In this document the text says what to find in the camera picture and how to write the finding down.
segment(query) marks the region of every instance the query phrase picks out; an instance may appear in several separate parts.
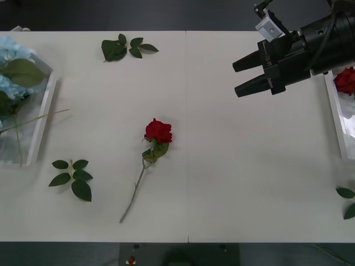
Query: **green leaf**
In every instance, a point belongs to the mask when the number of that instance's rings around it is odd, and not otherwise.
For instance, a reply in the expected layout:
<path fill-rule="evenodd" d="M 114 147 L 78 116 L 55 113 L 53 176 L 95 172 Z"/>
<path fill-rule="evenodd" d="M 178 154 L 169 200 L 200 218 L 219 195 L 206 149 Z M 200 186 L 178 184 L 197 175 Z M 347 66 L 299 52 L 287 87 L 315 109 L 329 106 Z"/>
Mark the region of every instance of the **green leaf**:
<path fill-rule="evenodd" d="M 0 91 L 0 116 L 13 115 L 14 110 L 11 108 L 11 99 L 6 93 Z"/>
<path fill-rule="evenodd" d="M 68 183 L 70 180 L 70 174 L 69 173 L 61 173 L 57 175 L 51 183 L 49 184 L 50 187 L 55 187 L 55 186 L 60 186 Z"/>
<path fill-rule="evenodd" d="M 104 40 L 101 44 L 101 49 L 106 61 L 110 62 L 118 60 L 119 54 L 122 53 L 125 48 L 114 40 Z"/>
<path fill-rule="evenodd" d="M 10 61 L 3 75 L 17 85 L 29 88 L 38 85 L 44 80 L 44 73 L 35 64 L 26 59 Z"/>
<path fill-rule="evenodd" d="M 83 169 L 86 167 L 86 165 L 88 165 L 88 161 L 86 160 L 79 160 L 79 161 L 76 161 L 74 164 L 73 164 L 73 168 L 74 170 L 77 170 L 77 169 Z"/>
<path fill-rule="evenodd" d="M 159 52 L 158 49 L 156 49 L 153 45 L 151 44 L 141 44 L 139 46 L 140 49 L 144 49 L 144 50 L 147 50 L 147 51 L 153 51 L 153 52 Z"/>
<path fill-rule="evenodd" d="M 142 157 L 145 161 L 149 163 L 154 163 L 157 161 L 157 157 L 154 155 L 154 153 L 151 151 L 151 149 L 146 150 L 145 152 L 142 153 Z"/>
<path fill-rule="evenodd" d="M 73 173 L 73 178 L 75 180 L 87 181 L 93 179 L 93 177 L 82 169 L 78 169 Z"/>
<path fill-rule="evenodd" d="M 169 149 L 169 143 L 157 143 L 154 145 L 153 153 L 157 158 L 162 157 Z"/>
<path fill-rule="evenodd" d="M 120 33 L 120 35 L 118 35 L 118 43 L 121 45 L 126 45 L 127 43 L 126 36 Z"/>
<path fill-rule="evenodd" d="M 355 203 L 350 205 L 350 207 L 347 209 L 345 215 L 344 215 L 344 220 L 348 220 L 351 218 L 355 217 Z"/>
<path fill-rule="evenodd" d="M 138 47 L 143 42 L 143 38 L 134 38 L 131 40 L 131 47 Z"/>
<path fill-rule="evenodd" d="M 127 54 L 127 47 L 123 49 L 123 51 L 120 54 L 115 55 L 114 60 L 118 61 L 124 58 Z"/>
<path fill-rule="evenodd" d="M 137 47 L 132 47 L 131 49 L 129 49 L 129 52 L 137 58 L 142 58 L 142 54 L 140 53 L 139 49 Z"/>
<path fill-rule="evenodd" d="M 88 184 L 83 180 L 75 180 L 72 183 L 72 191 L 73 193 L 80 199 L 84 201 L 90 201 L 92 199 L 91 189 Z"/>
<path fill-rule="evenodd" d="M 343 187 L 337 188 L 337 192 L 343 198 L 353 198 L 353 197 L 355 197 L 355 192 L 353 192 L 352 190 L 349 190 L 347 188 L 343 188 Z"/>
<path fill-rule="evenodd" d="M 52 162 L 52 165 L 57 169 L 67 169 L 69 167 L 69 164 L 63 160 Z"/>

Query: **red flower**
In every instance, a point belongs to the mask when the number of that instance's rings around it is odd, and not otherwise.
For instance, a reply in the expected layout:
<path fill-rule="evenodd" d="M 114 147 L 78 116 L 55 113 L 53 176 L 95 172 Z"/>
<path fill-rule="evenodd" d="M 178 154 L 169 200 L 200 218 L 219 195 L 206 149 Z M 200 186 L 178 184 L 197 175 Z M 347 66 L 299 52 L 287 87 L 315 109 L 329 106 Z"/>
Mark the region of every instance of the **red flower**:
<path fill-rule="evenodd" d="M 153 119 L 145 129 L 144 137 L 154 139 L 158 143 L 170 143 L 172 142 L 173 135 L 170 133 L 171 125 L 164 124 L 157 119 Z"/>
<path fill-rule="evenodd" d="M 334 82 L 339 92 L 352 95 L 355 91 L 354 67 L 345 68 L 343 72 L 337 75 L 337 77 L 334 79 Z"/>

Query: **blue flower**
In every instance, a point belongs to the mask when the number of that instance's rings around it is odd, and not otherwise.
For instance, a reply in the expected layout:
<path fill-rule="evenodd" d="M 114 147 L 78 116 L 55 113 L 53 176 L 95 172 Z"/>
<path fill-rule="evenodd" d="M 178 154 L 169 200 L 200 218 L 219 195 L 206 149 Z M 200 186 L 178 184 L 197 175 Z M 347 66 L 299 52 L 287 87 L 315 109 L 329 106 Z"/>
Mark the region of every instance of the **blue flower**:
<path fill-rule="evenodd" d="M 0 64 L 4 64 L 8 61 L 14 59 L 31 59 L 31 55 L 34 53 L 34 50 L 21 46 L 15 42 L 9 36 L 0 36 Z M 36 90 L 36 87 L 25 88 L 19 85 L 12 83 L 12 81 L 6 78 L 3 75 L 0 75 L 0 91 L 3 91 L 7 96 L 13 100 L 13 103 L 16 104 L 24 99 L 24 96 L 33 94 Z M 7 117 L 0 117 L 0 128 L 2 127 L 1 120 L 6 119 Z"/>
<path fill-rule="evenodd" d="M 33 62 L 30 58 L 33 53 L 34 50 L 17 44 L 10 36 L 0 36 L 0 63 L 18 58 L 28 59 Z"/>

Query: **table surface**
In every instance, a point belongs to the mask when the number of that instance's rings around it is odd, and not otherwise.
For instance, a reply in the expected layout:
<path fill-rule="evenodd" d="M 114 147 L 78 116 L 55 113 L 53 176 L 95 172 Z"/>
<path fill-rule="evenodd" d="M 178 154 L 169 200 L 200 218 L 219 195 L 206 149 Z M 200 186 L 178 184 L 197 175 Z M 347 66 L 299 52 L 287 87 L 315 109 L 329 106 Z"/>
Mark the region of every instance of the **table surface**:
<path fill-rule="evenodd" d="M 38 162 L 0 170 L 1 241 L 187 242 L 185 32 L 125 32 L 158 47 L 103 63 L 101 42 L 118 32 L 3 32 L 35 49 L 61 72 Z M 147 170 L 138 197 L 119 224 L 137 181 L 147 124 L 173 125 L 169 152 Z M 55 160 L 89 161 L 92 203 L 70 185 L 48 187 Z"/>
<path fill-rule="evenodd" d="M 335 190 L 354 167 L 340 159 L 324 77 L 235 96 L 262 74 L 231 67 L 258 41 L 256 32 L 187 32 L 189 240 L 354 242 L 349 201 Z"/>
<path fill-rule="evenodd" d="M 0 241 L 353 242 L 336 194 L 352 168 L 339 155 L 324 78 L 237 98 L 262 73 L 231 64 L 257 32 L 126 32 L 160 50 L 103 64 L 117 32 L 12 35 L 62 73 L 38 163 L 0 170 Z M 147 173 L 123 224 L 152 118 L 173 125 L 169 153 Z M 85 158 L 93 202 L 48 187 L 58 159 Z"/>

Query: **white tray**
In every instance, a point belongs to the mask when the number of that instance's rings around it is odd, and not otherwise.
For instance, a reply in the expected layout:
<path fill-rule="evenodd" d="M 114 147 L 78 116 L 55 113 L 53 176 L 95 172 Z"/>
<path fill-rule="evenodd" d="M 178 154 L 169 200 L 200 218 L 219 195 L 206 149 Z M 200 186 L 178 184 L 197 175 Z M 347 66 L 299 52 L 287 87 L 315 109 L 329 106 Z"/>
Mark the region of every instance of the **white tray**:
<path fill-rule="evenodd" d="M 334 83 L 334 78 L 344 69 L 345 66 L 333 69 L 325 75 L 325 78 L 342 158 L 344 160 L 355 160 L 354 95 L 349 96 L 345 93 L 339 93 Z"/>
<path fill-rule="evenodd" d="M 56 72 L 40 55 L 34 54 L 32 58 L 36 66 L 46 75 L 46 78 L 38 85 L 39 92 L 31 95 L 20 109 L 17 116 L 19 124 L 48 113 L 55 84 L 58 80 Z M 44 117 L 18 128 L 22 150 L 22 166 L 29 166 L 36 162 L 46 121 L 47 117 Z M 3 121 L 3 129 L 13 125 L 12 119 Z M 0 167 L 20 167 L 16 130 L 6 131 L 0 136 Z"/>

